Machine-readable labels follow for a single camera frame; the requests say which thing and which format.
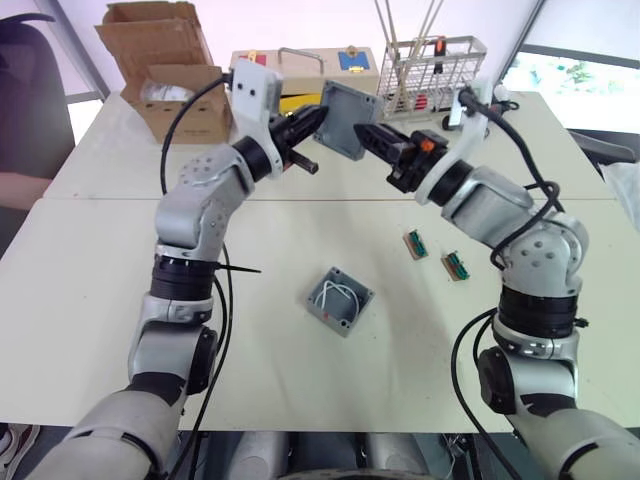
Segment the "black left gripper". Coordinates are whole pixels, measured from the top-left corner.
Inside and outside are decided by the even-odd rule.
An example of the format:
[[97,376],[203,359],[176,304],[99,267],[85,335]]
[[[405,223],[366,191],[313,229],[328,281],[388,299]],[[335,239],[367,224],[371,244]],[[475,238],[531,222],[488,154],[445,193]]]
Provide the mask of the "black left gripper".
[[298,166],[309,174],[316,174],[319,166],[298,153],[295,147],[312,137],[324,122],[329,108],[324,105],[303,105],[288,116],[279,116],[270,123],[271,138],[283,162],[283,169]]

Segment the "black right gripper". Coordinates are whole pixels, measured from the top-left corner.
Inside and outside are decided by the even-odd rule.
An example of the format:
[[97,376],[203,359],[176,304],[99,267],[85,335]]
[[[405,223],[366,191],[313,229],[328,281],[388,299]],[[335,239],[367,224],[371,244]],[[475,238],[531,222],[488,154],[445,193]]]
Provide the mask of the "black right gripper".
[[415,192],[448,152],[449,141],[432,130],[407,136],[388,124],[356,124],[354,131],[368,152],[391,166],[386,181],[402,193]]

